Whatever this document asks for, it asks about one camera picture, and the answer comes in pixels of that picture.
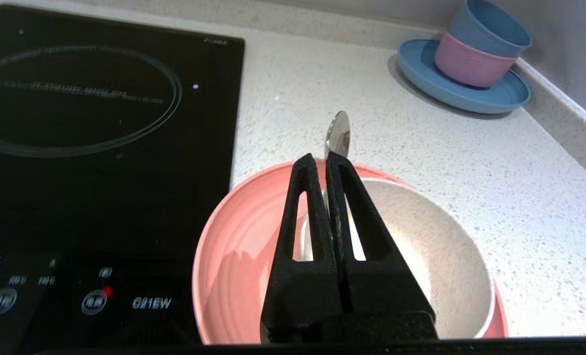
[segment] white speckled countertop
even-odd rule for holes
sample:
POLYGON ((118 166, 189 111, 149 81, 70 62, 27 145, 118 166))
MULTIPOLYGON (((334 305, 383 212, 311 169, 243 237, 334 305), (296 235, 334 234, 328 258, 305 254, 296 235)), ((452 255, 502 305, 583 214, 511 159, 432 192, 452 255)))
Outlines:
MULTIPOLYGON (((243 1, 257 22, 288 11, 243 1)), ((523 108, 492 119, 454 110, 405 82, 395 50, 223 25, 229 11, 210 8, 220 1, 181 5, 207 7, 210 23, 146 14, 154 5, 140 1, 16 2, 245 38, 232 185, 309 151, 321 157, 331 118, 346 110, 353 162, 406 180, 475 239, 511 336, 586 335, 586 171, 523 108)), ((295 11, 301 25, 332 30, 346 17, 295 11)))

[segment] induction cooktop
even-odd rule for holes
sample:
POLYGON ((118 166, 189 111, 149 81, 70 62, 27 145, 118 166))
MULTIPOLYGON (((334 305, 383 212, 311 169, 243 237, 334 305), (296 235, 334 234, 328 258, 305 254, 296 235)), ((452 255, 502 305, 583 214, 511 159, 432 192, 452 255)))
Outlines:
POLYGON ((244 41, 0 6, 0 354, 198 344, 244 41))

